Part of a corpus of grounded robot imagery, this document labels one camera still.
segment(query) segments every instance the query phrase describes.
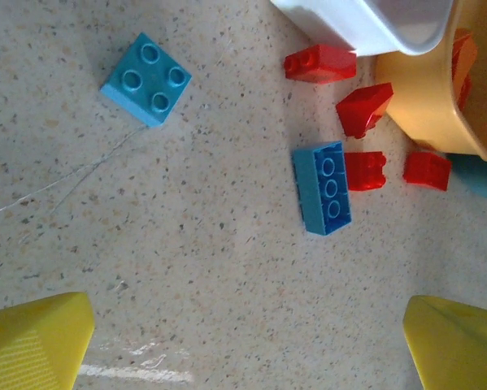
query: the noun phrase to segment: toy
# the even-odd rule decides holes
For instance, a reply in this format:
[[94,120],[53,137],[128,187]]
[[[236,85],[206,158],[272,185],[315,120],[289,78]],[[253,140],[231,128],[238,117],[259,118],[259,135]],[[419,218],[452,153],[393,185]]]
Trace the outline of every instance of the toy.
[[472,33],[461,28],[456,30],[453,44],[453,60],[451,64],[451,74],[453,77],[453,90],[456,100],[462,97],[464,83],[469,71],[476,61],[478,47],[472,39]]
[[467,98],[471,93],[471,89],[472,89],[471,76],[467,74],[465,80],[463,81],[462,89],[460,90],[460,96],[458,98],[458,101],[456,102],[460,111],[463,111],[465,109],[465,105],[467,104]]
[[430,152],[413,152],[406,159],[404,180],[430,189],[447,191],[451,161]]
[[402,323],[423,388],[487,390],[486,309],[417,295]]
[[355,76],[357,56],[345,49],[315,45],[285,58],[285,77],[328,84]]
[[[467,26],[480,49],[469,72],[473,90],[461,112],[451,57],[456,28]],[[487,161],[487,1],[454,0],[440,45],[414,57],[383,54],[375,69],[377,83],[393,85],[387,114],[416,144],[437,152],[477,154]]]
[[393,96],[390,83],[356,89],[337,105],[337,113],[348,137],[363,138],[375,127]]
[[166,121],[190,80],[183,67],[141,33],[101,92],[154,127]]
[[382,167],[386,157],[382,152],[344,153],[344,159],[350,191],[368,191],[384,186],[386,178],[382,175]]
[[293,152],[302,219],[307,231],[327,236],[351,222],[340,141]]
[[447,154],[453,173],[475,194],[487,198],[487,162],[479,156]]
[[314,42],[358,56],[427,53],[444,35],[453,0],[272,0]]
[[0,310],[0,389],[71,390],[94,328],[84,292]]

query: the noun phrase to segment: blue 2x4 brick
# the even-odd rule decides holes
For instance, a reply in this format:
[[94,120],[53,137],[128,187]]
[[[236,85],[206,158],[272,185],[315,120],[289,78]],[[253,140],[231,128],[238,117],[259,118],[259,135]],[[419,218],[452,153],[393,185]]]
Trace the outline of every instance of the blue 2x4 brick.
[[144,33],[118,63],[101,92],[154,127],[163,124],[191,75]]
[[351,222],[340,141],[293,152],[302,219],[307,231],[327,236]]

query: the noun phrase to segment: white bin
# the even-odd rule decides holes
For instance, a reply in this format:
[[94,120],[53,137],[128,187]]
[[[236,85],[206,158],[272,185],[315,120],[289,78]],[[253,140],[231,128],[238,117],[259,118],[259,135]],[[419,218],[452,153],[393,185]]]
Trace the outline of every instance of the white bin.
[[419,55],[442,39],[453,0],[271,0],[315,43],[358,56]]

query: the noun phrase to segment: toy block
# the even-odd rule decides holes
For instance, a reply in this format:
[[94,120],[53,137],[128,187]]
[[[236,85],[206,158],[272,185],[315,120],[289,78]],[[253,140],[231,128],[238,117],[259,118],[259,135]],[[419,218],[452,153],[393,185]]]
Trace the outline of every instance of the toy block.
[[453,57],[458,54],[463,43],[472,37],[472,31],[468,28],[457,28],[454,32]]
[[430,189],[447,191],[451,161],[430,152],[413,152],[406,159],[404,180]]
[[386,183],[382,174],[386,157],[382,152],[344,153],[344,159],[350,191],[380,189]]
[[487,310],[414,296],[404,335],[426,390],[487,390]]
[[95,328],[83,292],[0,310],[0,390],[70,390]]
[[471,93],[471,89],[472,89],[471,76],[467,74],[465,80],[463,81],[462,90],[460,91],[460,96],[458,98],[458,101],[456,102],[460,111],[463,111],[463,109],[465,108],[465,105],[467,104],[467,98]]
[[453,90],[457,101],[462,94],[462,87],[467,74],[471,70],[472,65],[474,65],[478,55],[478,47],[471,35],[462,39],[459,44],[461,45],[457,53],[453,55],[452,63]]
[[315,84],[328,84],[355,76],[357,56],[328,45],[315,45],[285,58],[285,77]]
[[356,89],[337,105],[337,113],[348,137],[363,138],[382,118],[393,96],[391,83]]
[[297,149],[293,152],[293,161],[307,231],[327,236],[350,223],[342,143]]
[[191,75],[141,33],[101,92],[149,127],[163,124]]

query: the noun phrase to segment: blue 2x2 brick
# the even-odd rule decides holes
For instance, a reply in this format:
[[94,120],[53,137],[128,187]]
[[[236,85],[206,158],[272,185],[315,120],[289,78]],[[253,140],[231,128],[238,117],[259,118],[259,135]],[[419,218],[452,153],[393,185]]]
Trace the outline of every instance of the blue 2x2 brick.
[[191,75],[144,33],[118,63],[101,92],[154,127],[163,124]]
[[327,236],[351,222],[340,141],[293,152],[302,219],[307,231]]

